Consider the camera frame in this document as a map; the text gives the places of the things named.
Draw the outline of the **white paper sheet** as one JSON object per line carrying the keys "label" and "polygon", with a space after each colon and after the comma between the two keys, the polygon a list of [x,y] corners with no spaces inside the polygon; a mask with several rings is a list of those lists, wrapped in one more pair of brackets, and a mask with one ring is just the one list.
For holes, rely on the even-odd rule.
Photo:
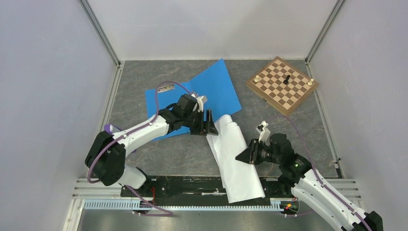
{"label": "white paper sheet", "polygon": [[206,139],[218,165],[228,202],[265,198],[255,166],[236,160],[236,156],[247,148],[239,125],[230,115],[223,115],[215,126],[218,135],[207,135]]}

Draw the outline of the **blue file folder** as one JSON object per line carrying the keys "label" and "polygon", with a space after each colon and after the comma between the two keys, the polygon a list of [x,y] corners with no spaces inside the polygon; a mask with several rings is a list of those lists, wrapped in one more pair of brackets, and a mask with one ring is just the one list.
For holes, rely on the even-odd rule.
{"label": "blue file folder", "polygon": [[218,60],[190,81],[182,83],[182,87],[174,85],[174,90],[157,94],[159,109],[176,103],[180,96],[188,91],[207,97],[204,108],[212,110],[214,121],[219,120],[223,115],[232,115],[242,109],[223,59]]}

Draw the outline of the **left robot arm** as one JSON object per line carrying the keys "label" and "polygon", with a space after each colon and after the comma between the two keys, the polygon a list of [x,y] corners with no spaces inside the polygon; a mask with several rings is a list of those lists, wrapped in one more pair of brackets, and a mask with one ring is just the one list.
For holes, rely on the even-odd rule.
{"label": "left robot arm", "polygon": [[148,176],[137,167],[126,164],[126,157],[146,143],[168,135],[182,127],[191,135],[218,135],[211,109],[204,109],[205,96],[183,94],[176,103],[156,111],[150,119],[126,130],[110,134],[97,134],[85,165],[90,183],[101,182],[105,186],[115,183],[129,186],[139,196],[150,193]]}

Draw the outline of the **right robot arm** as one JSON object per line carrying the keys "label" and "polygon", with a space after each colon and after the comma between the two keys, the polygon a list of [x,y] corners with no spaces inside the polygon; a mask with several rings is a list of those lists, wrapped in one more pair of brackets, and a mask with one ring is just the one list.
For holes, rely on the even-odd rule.
{"label": "right robot arm", "polygon": [[382,231],[383,219],[366,212],[331,186],[305,157],[296,153],[287,136],[272,134],[270,144],[252,139],[235,159],[246,164],[277,164],[281,170],[278,191],[305,202],[336,231]]}

